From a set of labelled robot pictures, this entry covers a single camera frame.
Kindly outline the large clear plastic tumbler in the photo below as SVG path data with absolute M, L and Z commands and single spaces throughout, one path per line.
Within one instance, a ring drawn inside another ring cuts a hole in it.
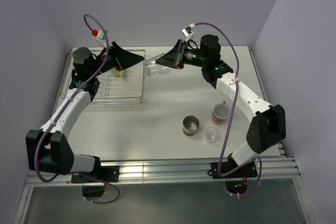
M 145 60 L 144 71 L 148 77 L 156 75 L 165 75 L 171 72 L 169 67 L 158 65 L 156 63 L 156 60 L 161 58 L 163 55 L 164 53 Z

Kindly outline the pale yellow plastic mug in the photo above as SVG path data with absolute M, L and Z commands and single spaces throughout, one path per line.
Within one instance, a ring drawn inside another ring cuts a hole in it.
M 125 78 L 126 77 L 126 72 L 125 70 L 117 70 L 113 68 L 110 70 L 110 73 L 112 74 L 113 77 L 118 77 L 118 78 Z

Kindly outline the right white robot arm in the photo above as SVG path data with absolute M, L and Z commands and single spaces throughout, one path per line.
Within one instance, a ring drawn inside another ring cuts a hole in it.
M 185 65 L 200 67 L 206 82 L 230 98 L 232 107 L 239 107 L 244 113 L 250 122 L 246 140 L 226 162 L 219 161 L 217 168 L 219 177 L 237 177 L 259 154 L 285 139 L 285 110 L 279 104 L 271 105 L 238 79 L 237 72 L 221 59 L 218 41 L 215 35 L 204 35 L 199 48 L 189 49 L 186 41 L 178 40 L 155 62 L 174 69 L 183 69 Z

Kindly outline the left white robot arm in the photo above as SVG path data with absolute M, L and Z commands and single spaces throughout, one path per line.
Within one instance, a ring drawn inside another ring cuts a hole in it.
M 70 85 L 62 104 L 43 126 L 26 134 L 29 169 L 38 176 L 42 172 L 56 175 L 82 172 L 89 181 L 98 181 L 102 176 L 100 159 L 75 154 L 68 143 L 69 134 L 97 95 L 98 76 L 112 69 L 126 70 L 143 61 L 142 55 L 126 51 L 115 42 L 98 55 L 86 47 L 75 49 Z

